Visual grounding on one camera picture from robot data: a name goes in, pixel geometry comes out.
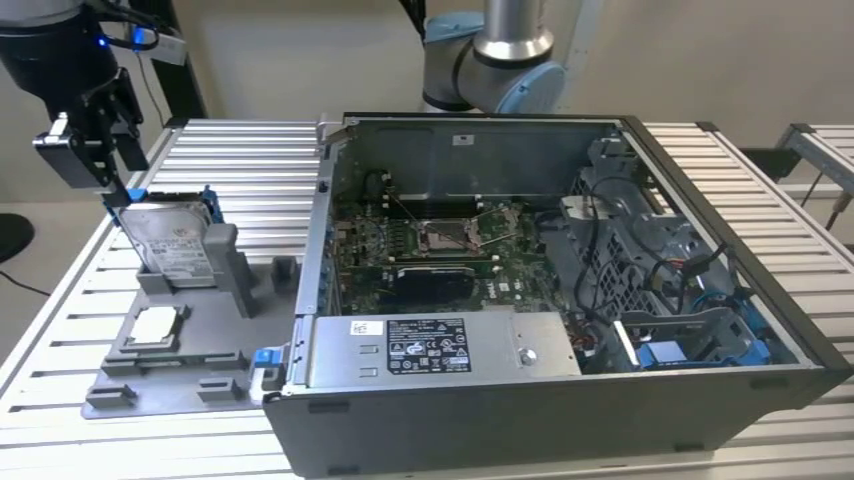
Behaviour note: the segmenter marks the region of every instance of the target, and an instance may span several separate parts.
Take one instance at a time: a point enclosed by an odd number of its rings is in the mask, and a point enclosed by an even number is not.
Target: white sticker
[[[465,147],[468,145],[474,144],[474,136],[473,135],[453,135],[453,139],[450,140],[452,145],[454,147]]]
[[[145,246],[154,257],[160,272],[166,278],[194,278],[213,275],[198,238],[154,238],[145,241]]]
[[[350,335],[381,335],[382,325],[381,321],[365,321],[353,320],[349,322],[349,334]]]

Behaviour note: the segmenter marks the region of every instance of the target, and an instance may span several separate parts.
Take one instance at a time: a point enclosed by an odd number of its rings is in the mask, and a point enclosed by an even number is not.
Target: floor
[[[0,204],[0,212],[23,215],[35,227],[26,249],[0,265],[18,282],[53,290],[103,217],[98,202]],[[38,313],[45,297],[0,278],[0,363]]]

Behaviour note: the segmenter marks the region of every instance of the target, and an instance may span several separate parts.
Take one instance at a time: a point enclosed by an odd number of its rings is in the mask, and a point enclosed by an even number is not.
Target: barcode sticker
[[[381,335],[382,325],[381,321],[353,320],[349,322],[349,334],[350,335]]]

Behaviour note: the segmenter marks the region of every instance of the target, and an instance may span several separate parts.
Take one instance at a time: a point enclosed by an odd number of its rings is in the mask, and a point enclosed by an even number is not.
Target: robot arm
[[[546,113],[562,92],[565,70],[549,59],[553,36],[541,23],[542,2],[484,4],[484,13],[448,13],[426,22],[424,102],[432,111]]]
[[[35,151],[71,188],[105,189],[103,201],[119,207],[127,196],[113,151],[130,171],[145,170],[148,162],[130,78],[109,45],[134,45],[106,37],[98,22],[144,19],[130,10],[98,6],[82,0],[3,0],[0,61],[21,90],[43,102],[53,122],[33,140]]]

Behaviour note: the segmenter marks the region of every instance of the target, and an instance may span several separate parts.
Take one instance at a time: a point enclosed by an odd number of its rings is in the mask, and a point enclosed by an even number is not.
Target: power supply label
[[[412,373],[470,372],[470,351],[461,318],[389,320],[388,371]]]

